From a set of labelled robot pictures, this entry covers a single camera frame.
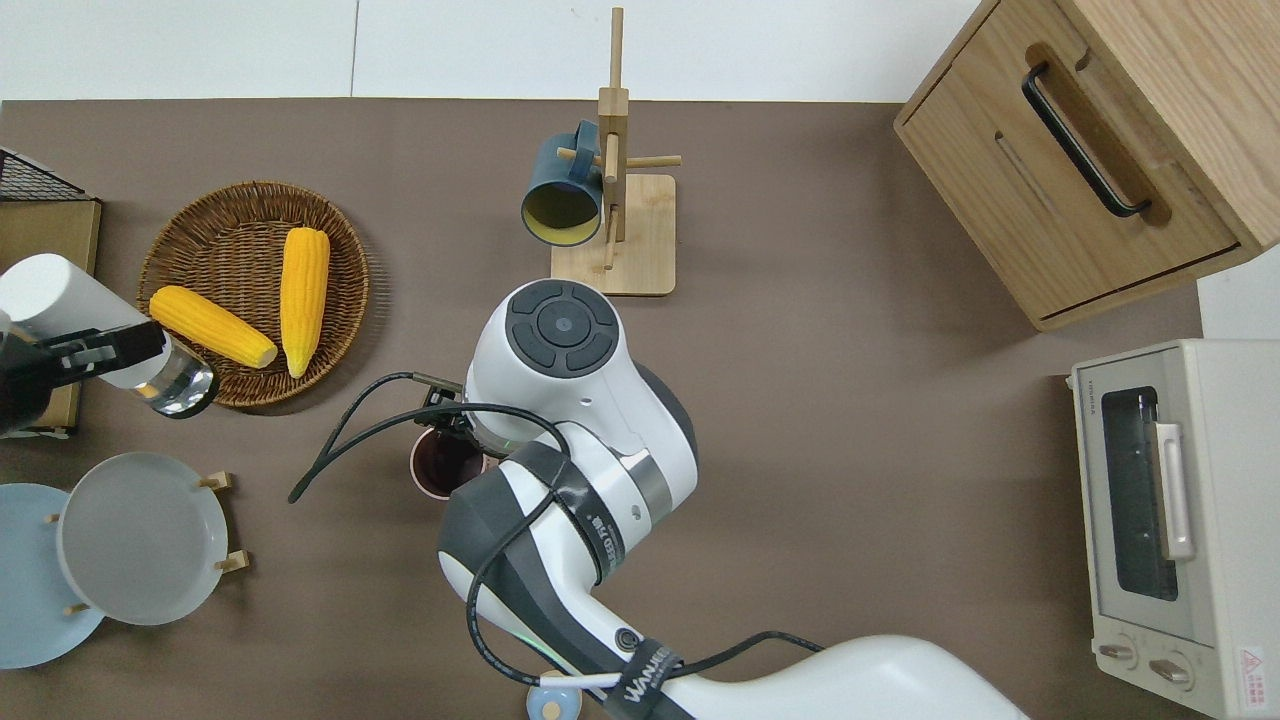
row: yellow corn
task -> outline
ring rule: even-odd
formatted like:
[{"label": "yellow corn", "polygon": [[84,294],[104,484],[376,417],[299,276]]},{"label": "yellow corn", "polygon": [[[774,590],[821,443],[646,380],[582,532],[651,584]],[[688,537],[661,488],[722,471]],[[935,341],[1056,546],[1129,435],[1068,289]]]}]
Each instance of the yellow corn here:
[{"label": "yellow corn", "polygon": [[275,343],[211,300],[175,284],[151,296],[151,316],[241,365],[265,368],[275,360]]},{"label": "yellow corn", "polygon": [[280,273],[280,346],[289,375],[301,378],[320,345],[320,320],[329,284],[329,236],[312,228],[293,228],[284,238]]}]

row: wooden cabinet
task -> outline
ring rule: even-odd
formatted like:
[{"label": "wooden cabinet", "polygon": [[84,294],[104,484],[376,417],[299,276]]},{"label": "wooden cabinet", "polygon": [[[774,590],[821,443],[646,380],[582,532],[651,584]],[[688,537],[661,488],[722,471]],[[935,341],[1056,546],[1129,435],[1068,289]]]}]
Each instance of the wooden cabinet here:
[{"label": "wooden cabinet", "polygon": [[895,129],[1060,327],[1280,240],[1280,3],[988,0]]}]

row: black handle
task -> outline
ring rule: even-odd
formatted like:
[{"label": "black handle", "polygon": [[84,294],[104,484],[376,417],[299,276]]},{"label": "black handle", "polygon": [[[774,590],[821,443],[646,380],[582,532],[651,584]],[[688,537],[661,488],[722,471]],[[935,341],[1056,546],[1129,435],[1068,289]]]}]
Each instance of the black handle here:
[{"label": "black handle", "polygon": [[1137,205],[1128,205],[1120,196],[1112,190],[1111,184],[1107,183],[1107,178],[1102,177],[1102,172],[1098,167],[1093,164],[1093,160],[1080,146],[1080,142],[1075,140],[1071,135],[1070,128],[1062,122],[1062,118],[1057,117],[1053,111],[1053,106],[1048,104],[1048,100],[1039,91],[1039,86],[1036,85],[1036,78],[1044,74],[1048,70],[1048,63],[1041,63],[1032,68],[1027,77],[1023,78],[1023,95],[1027,96],[1027,102],[1030,104],[1032,110],[1039,115],[1039,119],[1048,128],[1050,135],[1053,140],[1062,147],[1066,156],[1071,159],[1071,164],[1075,169],[1080,172],[1084,177],[1084,182],[1089,183],[1093,192],[1102,201],[1102,205],[1111,211],[1112,215],[1117,218],[1128,218],[1129,215],[1137,215],[1147,208],[1151,206],[1151,200],[1143,200]]}]

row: oven window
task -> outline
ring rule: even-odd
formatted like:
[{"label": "oven window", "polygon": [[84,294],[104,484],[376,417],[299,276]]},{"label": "oven window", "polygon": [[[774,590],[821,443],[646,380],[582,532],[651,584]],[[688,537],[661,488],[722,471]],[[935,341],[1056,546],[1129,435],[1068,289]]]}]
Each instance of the oven window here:
[{"label": "oven window", "polygon": [[1120,587],[1157,600],[1178,600],[1174,562],[1160,552],[1152,447],[1147,424],[1156,421],[1156,389],[1140,387],[1102,396],[1107,447],[1111,529]]}]

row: black strap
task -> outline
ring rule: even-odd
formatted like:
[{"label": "black strap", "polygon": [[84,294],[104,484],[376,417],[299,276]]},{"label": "black strap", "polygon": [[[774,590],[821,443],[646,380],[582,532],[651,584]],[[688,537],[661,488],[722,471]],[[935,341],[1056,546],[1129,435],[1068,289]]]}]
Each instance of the black strap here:
[{"label": "black strap", "polygon": [[586,475],[564,454],[540,442],[527,442],[508,460],[532,473],[556,493],[556,502],[568,512],[595,562],[595,584],[604,582],[622,565],[627,548],[613,514],[600,500]]},{"label": "black strap", "polygon": [[660,642],[645,638],[622,669],[622,679],[604,698],[604,711],[614,720],[646,720],[662,700],[662,684],[680,656]]}]

